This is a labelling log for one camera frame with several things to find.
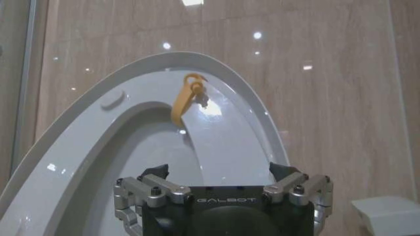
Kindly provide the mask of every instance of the yellow plastic clip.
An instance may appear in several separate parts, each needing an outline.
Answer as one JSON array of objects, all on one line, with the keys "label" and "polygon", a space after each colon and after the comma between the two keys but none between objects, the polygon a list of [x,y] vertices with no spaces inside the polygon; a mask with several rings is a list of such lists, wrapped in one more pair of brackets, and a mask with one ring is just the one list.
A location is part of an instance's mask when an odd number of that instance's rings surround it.
[{"label": "yellow plastic clip", "polygon": [[[190,78],[195,79],[192,83],[188,83]],[[171,111],[172,122],[182,128],[184,127],[182,115],[191,105],[192,98],[204,93],[203,81],[206,81],[206,79],[198,73],[191,73],[184,77],[184,86],[179,92]]]}]

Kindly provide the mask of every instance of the white toilet seat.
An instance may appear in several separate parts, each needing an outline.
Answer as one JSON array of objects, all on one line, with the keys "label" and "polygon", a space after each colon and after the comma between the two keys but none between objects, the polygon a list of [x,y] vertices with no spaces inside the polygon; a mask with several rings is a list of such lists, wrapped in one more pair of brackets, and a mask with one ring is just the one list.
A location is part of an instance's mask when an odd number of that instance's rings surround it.
[{"label": "white toilet seat", "polygon": [[[124,67],[87,92],[36,143],[0,198],[0,235],[55,234],[80,181],[116,132],[142,111],[171,107],[183,77],[192,71],[208,80],[207,108],[195,103],[183,116],[192,142],[188,145],[194,148],[187,152],[188,155],[195,153],[200,170],[190,173],[192,166],[183,170],[178,170],[183,166],[170,167],[171,175],[182,179],[191,177],[196,182],[180,183],[188,185],[200,184],[198,173],[202,173],[204,185],[271,182],[268,162],[288,165],[288,160],[268,112],[247,83],[228,67],[204,55],[151,56]],[[159,145],[166,144],[158,143],[154,148],[160,149]],[[142,151],[150,158],[151,153]],[[154,160],[163,164],[168,160],[159,159],[160,156]],[[147,158],[134,160],[126,167],[136,164],[142,167],[138,171],[123,168],[120,175],[140,174],[152,166],[147,166],[152,164],[144,162]],[[100,220],[91,221],[91,228],[83,230],[86,235],[111,232],[115,227]]]}]

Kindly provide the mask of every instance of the toilet lid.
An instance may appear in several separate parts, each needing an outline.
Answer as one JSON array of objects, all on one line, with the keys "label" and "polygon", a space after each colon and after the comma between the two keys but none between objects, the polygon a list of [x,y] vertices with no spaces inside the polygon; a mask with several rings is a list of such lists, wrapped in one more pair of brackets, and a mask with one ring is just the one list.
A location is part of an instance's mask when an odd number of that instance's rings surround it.
[{"label": "toilet lid", "polygon": [[[192,103],[179,129],[168,111],[192,72],[207,79],[208,100]],[[119,177],[170,163],[179,184],[263,185],[271,161],[288,165],[268,111],[240,76],[202,54],[151,56],[107,77],[44,133],[0,197],[0,235],[68,232],[62,218],[82,218],[72,211],[87,208],[84,198],[91,209],[79,232],[119,234],[108,186]]]}]

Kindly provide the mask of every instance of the beige marble wall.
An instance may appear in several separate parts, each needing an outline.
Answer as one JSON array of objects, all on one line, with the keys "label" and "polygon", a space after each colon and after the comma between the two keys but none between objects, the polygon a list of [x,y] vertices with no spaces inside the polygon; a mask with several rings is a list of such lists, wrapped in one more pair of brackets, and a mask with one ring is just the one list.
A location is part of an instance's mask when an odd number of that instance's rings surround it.
[{"label": "beige marble wall", "polygon": [[0,0],[0,192],[11,170],[28,0]]},{"label": "beige marble wall", "polygon": [[420,1],[391,0],[407,128],[420,199]]},{"label": "beige marble wall", "polygon": [[164,42],[203,52],[255,88],[292,164],[336,183],[324,235],[360,235],[351,200],[415,197],[392,39],[383,0],[50,0],[38,137],[87,89]]}]

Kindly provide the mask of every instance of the screw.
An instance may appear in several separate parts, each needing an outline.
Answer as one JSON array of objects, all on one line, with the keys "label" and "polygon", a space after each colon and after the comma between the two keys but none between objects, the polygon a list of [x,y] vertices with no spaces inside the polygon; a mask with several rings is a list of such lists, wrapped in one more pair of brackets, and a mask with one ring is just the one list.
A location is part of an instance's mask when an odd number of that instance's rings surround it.
[{"label": "screw", "polygon": [[298,194],[304,194],[304,187],[300,184],[298,184],[294,188],[294,192]]},{"label": "screw", "polygon": [[154,187],[152,189],[151,189],[151,195],[152,196],[158,196],[158,195],[160,195],[163,193],[163,190],[160,189],[160,187]]},{"label": "screw", "polygon": [[116,184],[118,184],[118,186],[120,186],[120,185],[122,185],[122,183],[123,183],[123,178],[119,178],[119,179],[118,179],[118,183],[116,183]]}]

